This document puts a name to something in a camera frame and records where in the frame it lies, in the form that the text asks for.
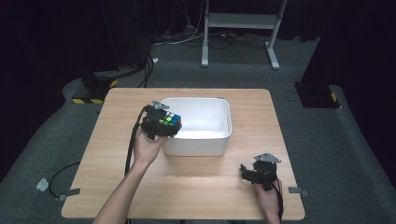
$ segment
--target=gray floor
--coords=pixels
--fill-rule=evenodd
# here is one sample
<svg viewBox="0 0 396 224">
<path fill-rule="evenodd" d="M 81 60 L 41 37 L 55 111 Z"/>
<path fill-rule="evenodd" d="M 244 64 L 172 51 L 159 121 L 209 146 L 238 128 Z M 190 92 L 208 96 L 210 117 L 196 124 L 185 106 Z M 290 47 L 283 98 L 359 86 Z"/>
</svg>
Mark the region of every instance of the gray floor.
<svg viewBox="0 0 396 224">
<path fill-rule="evenodd" d="M 159 61 L 148 86 L 268 89 L 297 184 L 309 191 L 303 197 L 306 216 L 296 223 L 396 223 L 395 189 L 361 135 L 341 88 L 331 86 L 342 108 L 303 108 L 300 103 L 293 82 L 301 79 L 317 43 L 277 40 L 278 71 L 272 70 L 262 42 L 211 49 L 207 68 L 200 66 L 200 48 L 156 46 L 150 55 Z M 218 40 L 211 44 L 224 46 Z M 142 79 L 143 72 L 123 77 L 118 88 L 136 87 Z M 67 102 L 36 132 L 1 183 L 0 223 L 92 222 L 63 218 L 63 202 L 35 188 L 41 178 L 50 180 L 80 161 L 88 144 L 102 106 L 71 103 L 78 83 L 64 87 Z M 61 173 L 54 190 L 68 190 L 76 170 Z"/>
</svg>

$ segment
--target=wooden table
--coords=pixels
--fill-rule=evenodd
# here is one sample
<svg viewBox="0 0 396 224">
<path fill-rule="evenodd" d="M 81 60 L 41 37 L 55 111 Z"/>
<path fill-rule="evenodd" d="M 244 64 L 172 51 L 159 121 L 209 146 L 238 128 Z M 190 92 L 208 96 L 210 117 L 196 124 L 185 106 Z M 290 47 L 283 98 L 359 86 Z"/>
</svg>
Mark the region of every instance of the wooden table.
<svg viewBox="0 0 396 224">
<path fill-rule="evenodd" d="M 222 97 L 230 104 L 233 133 L 221 157 L 170 157 L 160 152 L 144 176 L 129 218 L 263 219 L 254 187 L 243 180 L 240 164 L 252 169 L 254 156 L 270 152 L 283 183 L 284 220 L 304 217 L 288 151 L 267 90 L 112 89 L 106 97 L 71 189 L 64 217 L 96 217 L 123 178 L 132 128 L 140 110 L 153 99 Z"/>
</svg>

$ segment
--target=white container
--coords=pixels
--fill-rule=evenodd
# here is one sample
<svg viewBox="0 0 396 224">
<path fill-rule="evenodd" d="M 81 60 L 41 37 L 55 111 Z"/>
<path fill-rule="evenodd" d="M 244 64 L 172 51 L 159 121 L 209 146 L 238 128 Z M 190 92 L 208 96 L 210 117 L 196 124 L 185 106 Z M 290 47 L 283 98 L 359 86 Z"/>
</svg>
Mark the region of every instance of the white container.
<svg viewBox="0 0 396 224">
<path fill-rule="evenodd" d="M 163 144 L 168 156 L 221 156 L 232 132 L 230 106 L 221 98 L 166 98 L 168 111 L 181 116 L 182 128 Z"/>
</svg>

